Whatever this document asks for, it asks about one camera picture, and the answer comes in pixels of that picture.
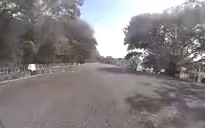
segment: roadside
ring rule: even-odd
[[[47,68],[40,68],[40,69],[37,69],[34,75],[31,75],[27,70],[24,70],[24,71],[17,70],[9,74],[7,72],[2,72],[0,73],[0,84],[11,82],[11,81],[27,79],[31,77],[48,75],[48,74],[52,74],[56,72],[71,71],[71,70],[75,70],[76,68],[80,66],[81,65],[77,65],[77,64],[63,64],[63,65],[51,66]]]

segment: tree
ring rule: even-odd
[[[143,49],[165,60],[165,69],[173,70],[169,72],[204,63],[205,1],[189,0],[162,14],[135,16],[124,32],[128,50]]]
[[[90,25],[79,19],[82,4],[83,0],[0,0],[0,61],[52,63],[91,57],[96,40]]]

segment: overcast sky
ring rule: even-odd
[[[132,16],[162,12],[185,0],[85,0],[81,18],[95,30],[98,51],[115,58],[126,55],[123,28]]]

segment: road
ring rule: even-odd
[[[154,113],[159,116],[158,122],[163,122],[167,115],[188,112],[189,107],[172,107],[173,103],[182,104],[183,96],[188,94],[182,93],[183,98],[178,99],[176,95],[180,91],[174,92],[173,88],[171,91],[169,87],[176,84],[174,82],[128,73],[111,65],[85,64],[74,71],[0,85],[0,118],[6,128],[147,128],[148,125],[155,128],[156,124],[151,124],[150,119]],[[162,92],[164,89],[172,93],[167,95],[167,92]],[[174,125],[160,125],[163,128],[191,126],[199,120],[192,118],[193,115],[202,117],[204,114],[199,114],[204,112],[198,113],[190,108],[185,116],[187,122],[176,119],[178,123]],[[200,120],[203,122],[196,126],[204,125],[205,119]]]

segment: foliage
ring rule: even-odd
[[[0,0],[0,61],[75,62],[96,50],[83,0]]]
[[[143,49],[149,54],[145,64],[152,61],[159,66],[159,60],[175,72],[205,63],[205,0],[189,0],[162,14],[135,16],[124,33],[128,50]]]

